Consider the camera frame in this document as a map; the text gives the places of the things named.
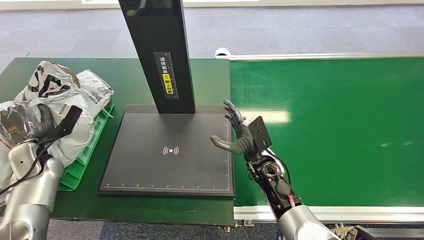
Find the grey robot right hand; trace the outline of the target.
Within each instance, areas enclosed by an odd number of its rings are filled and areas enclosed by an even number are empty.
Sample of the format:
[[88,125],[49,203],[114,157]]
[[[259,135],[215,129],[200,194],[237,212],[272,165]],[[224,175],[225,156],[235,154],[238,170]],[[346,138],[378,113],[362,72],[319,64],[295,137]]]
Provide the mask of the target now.
[[227,111],[225,118],[231,123],[236,133],[235,141],[226,141],[218,136],[210,136],[211,142],[219,149],[228,151],[236,155],[245,155],[254,148],[253,137],[246,124],[247,118],[241,114],[239,109],[229,100],[224,99],[224,110]]

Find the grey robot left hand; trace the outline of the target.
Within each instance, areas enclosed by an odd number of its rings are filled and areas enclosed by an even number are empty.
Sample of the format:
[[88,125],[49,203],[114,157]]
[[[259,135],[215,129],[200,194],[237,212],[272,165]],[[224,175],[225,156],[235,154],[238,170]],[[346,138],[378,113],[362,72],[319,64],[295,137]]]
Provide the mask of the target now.
[[45,104],[38,104],[37,108],[40,114],[40,121],[37,121],[34,126],[35,138],[48,138],[52,135],[55,126],[50,108]]

